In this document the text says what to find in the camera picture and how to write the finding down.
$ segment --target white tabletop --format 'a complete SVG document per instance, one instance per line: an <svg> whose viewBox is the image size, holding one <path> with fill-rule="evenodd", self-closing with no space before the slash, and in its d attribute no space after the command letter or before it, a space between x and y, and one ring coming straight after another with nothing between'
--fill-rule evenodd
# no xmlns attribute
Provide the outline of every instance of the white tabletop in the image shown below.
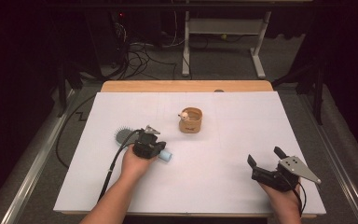
<svg viewBox="0 0 358 224"><path fill-rule="evenodd" d="M199 133L181 133L177 114L202 110ZM89 114L54 210L88 212L97 203L118 145L115 132L150 125L167 142L171 161L158 160L139 183L129 213L265 216L269 199L251 179L249 154L274 170L280 147L304 161L277 92L100 92ZM118 178L119 156L111 177ZM315 185L306 179L304 214L324 214Z"/></svg>

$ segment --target person's left hand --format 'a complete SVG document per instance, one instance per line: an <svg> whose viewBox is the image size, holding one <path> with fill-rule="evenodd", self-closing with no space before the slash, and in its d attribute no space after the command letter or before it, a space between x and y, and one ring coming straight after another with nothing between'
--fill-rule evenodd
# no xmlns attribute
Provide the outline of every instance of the person's left hand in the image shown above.
<svg viewBox="0 0 358 224"><path fill-rule="evenodd" d="M133 145L129 145L121 164L120 177L130 178L137 181L146 173L150 164L156 159L157 157L148 160L136 156L133 153Z"/></svg>

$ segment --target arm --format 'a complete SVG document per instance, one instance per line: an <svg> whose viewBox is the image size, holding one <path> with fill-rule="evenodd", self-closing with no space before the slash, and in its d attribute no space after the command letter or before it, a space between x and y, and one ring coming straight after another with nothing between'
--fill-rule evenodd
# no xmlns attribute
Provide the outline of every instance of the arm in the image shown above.
<svg viewBox="0 0 358 224"><path fill-rule="evenodd" d="M269 196L275 218L279 224L301 224L301 216L298 212L298 199L292 191L280 192L264 184L259 184Z"/></svg>
<svg viewBox="0 0 358 224"><path fill-rule="evenodd" d="M139 158L132 152L132 148L133 145L129 146L124 154L120 177L81 221L82 224L121 224L123 222L136 184L156 159Z"/></svg>

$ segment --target small basket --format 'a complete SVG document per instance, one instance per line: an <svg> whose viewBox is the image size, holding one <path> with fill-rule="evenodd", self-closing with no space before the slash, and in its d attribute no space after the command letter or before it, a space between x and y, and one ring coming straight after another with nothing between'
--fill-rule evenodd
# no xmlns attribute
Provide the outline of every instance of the small basket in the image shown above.
<svg viewBox="0 0 358 224"><path fill-rule="evenodd" d="M179 130L182 133L198 133L201 129L202 111L195 107L188 107L182 110L187 111L189 120L179 121Z"/></svg>

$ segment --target white plush toy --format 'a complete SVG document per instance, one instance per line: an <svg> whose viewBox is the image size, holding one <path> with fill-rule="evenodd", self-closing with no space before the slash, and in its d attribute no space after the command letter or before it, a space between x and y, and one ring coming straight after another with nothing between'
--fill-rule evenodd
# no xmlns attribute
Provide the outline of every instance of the white plush toy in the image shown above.
<svg viewBox="0 0 358 224"><path fill-rule="evenodd" d="M183 111L182 113L178 114L178 116L180 117L180 119L182 121L188 121L190 120L190 117L188 116L187 110Z"/></svg>

